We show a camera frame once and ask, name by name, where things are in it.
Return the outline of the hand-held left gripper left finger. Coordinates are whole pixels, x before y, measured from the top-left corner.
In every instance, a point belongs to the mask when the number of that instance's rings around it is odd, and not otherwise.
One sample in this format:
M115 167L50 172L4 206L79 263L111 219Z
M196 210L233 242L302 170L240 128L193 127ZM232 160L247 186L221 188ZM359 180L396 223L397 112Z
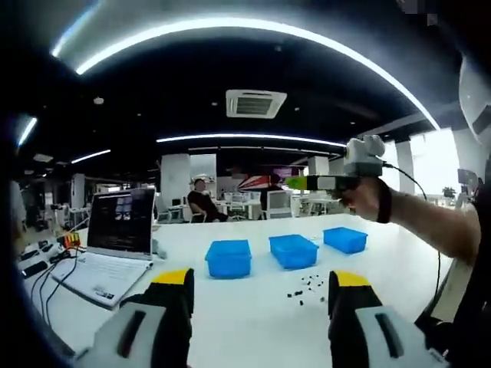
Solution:
M116 314L76 356L77 367L187 367L194 312L194 270L165 271Z

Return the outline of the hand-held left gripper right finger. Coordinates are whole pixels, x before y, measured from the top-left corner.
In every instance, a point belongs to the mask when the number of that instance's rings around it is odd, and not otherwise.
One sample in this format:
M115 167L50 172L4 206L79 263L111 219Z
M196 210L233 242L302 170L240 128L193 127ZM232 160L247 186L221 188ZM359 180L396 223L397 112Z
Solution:
M329 274L328 339L333 367L448 367L423 332L384 306L369 281Z

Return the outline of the person's right hand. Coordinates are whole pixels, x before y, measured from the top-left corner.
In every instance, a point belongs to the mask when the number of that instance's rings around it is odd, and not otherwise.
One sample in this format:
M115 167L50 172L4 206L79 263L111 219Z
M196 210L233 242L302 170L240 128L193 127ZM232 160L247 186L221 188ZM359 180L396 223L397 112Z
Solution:
M335 191L332 198L363 219L376 222L380 207L380 188L379 179L361 178L355 189Z

